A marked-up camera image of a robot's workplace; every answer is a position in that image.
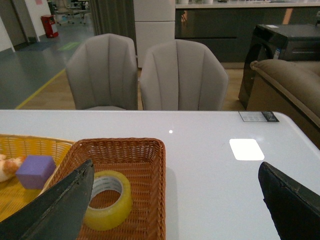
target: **label sticker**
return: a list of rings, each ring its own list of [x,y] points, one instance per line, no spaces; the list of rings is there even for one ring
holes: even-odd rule
[[[272,111],[262,111],[262,114],[268,122],[279,122]]]
[[[278,26],[275,26],[275,25],[266,25],[267,27],[269,28],[272,28],[272,29],[278,29],[279,27]]]
[[[279,122],[272,111],[239,111],[244,122]]]
[[[58,28],[57,28],[57,25],[56,24],[52,24],[51,25],[52,27],[52,32],[55,34],[56,32],[58,32]]]
[[[280,53],[281,53],[281,48],[277,48],[274,52],[273,59],[279,59]]]

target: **black appliance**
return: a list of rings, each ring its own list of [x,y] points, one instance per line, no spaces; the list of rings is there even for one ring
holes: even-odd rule
[[[245,58],[239,100],[247,108],[254,84],[253,61],[280,59],[285,61],[320,60],[320,26],[310,24],[257,25]]]

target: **purple sponge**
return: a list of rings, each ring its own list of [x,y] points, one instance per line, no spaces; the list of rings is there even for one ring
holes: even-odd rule
[[[52,156],[28,155],[15,175],[25,189],[42,189],[55,169]]]

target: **red fire extinguisher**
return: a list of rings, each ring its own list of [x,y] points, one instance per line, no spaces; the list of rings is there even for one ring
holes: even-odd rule
[[[47,38],[55,38],[59,35],[55,18],[53,15],[44,15],[41,22]]]

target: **sofa armrest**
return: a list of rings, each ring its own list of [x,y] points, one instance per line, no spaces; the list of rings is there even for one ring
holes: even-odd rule
[[[250,67],[320,127],[320,77],[303,65],[267,59],[254,61]]]

